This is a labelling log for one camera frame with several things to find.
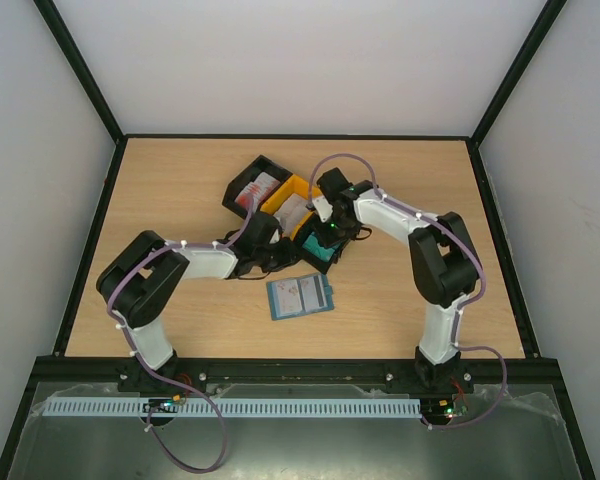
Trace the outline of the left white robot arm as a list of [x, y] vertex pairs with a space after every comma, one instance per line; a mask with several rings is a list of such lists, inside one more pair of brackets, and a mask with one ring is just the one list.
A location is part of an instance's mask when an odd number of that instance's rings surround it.
[[173, 390], [193, 386], [169, 371], [177, 358], [161, 314], [184, 280], [244, 280], [254, 268], [265, 275], [300, 260], [293, 241], [272, 215], [255, 212], [237, 230], [208, 243], [170, 241], [153, 230], [141, 232], [100, 274], [96, 290], [129, 347], [129, 355], [153, 380]]

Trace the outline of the black bin with red cards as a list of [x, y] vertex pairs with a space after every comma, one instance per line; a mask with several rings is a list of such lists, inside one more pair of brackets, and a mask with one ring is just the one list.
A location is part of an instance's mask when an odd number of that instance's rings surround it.
[[229, 182], [222, 205], [239, 217], [245, 218], [251, 201], [253, 206], [260, 207], [291, 176], [292, 173], [288, 169], [264, 155], [259, 155]]

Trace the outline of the white floral card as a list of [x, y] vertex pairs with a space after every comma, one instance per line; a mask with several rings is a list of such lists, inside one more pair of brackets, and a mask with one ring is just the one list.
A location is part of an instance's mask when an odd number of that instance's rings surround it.
[[273, 297], [278, 316], [295, 315], [303, 310], [298, 281], [295, 279], [274, 282]]

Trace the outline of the black bin with teal cards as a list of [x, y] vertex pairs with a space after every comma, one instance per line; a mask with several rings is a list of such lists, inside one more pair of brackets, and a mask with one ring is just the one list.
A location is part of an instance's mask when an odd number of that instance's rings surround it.
[[327, 274], [332, 265], [337, 264], [348, 245], [348, 240], [340, 241], [331, 247], [324, 247], [318, 239], [316, 228], [321, 224], [317, 218], [310, 218], [293, 238], [301, 260], [322, 274]]

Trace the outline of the blue card holder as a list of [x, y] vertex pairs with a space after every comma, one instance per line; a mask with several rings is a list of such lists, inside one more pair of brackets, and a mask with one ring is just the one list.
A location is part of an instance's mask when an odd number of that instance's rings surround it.
[[266, 283], [273, 321], [332, 311], [333, 288], [325, 274], [315, 273]]

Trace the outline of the teal card stack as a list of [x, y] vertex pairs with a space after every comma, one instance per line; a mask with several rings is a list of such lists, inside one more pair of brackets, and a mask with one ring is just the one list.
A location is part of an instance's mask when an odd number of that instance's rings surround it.
[[315, 233], [311, 233], [307, 237], [302, 248], [316, 259], [325, 263], [330, 262], [336, 253], [335, 247], [321, 246]]

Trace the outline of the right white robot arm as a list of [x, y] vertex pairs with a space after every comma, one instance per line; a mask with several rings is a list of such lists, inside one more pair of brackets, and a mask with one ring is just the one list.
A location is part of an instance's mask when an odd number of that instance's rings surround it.
[[373, 178], [351, 183], [338, 168], [313, 172], [310, 185], [320, 194], [309, 206], [329, 240], [351, 236], [363, 227], [383, 231], [404, 244], [414, 284], [425, 300], [423, 335], [415, 350], [418, 384], [435, 392], [459, 368], [458, 334], [465, 308], [486, 290], [484, 269], [462, 217], [435, 215], [407, 205], [380, 189]]

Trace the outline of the yellow bin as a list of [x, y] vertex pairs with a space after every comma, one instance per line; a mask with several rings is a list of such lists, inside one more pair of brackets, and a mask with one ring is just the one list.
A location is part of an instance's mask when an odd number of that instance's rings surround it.
[[284, 237], [294, 239], [312, 214], [307, 207], [308, 194], [308, 182], [293, 174], [262, 203], [260, 210], [278, 220]]

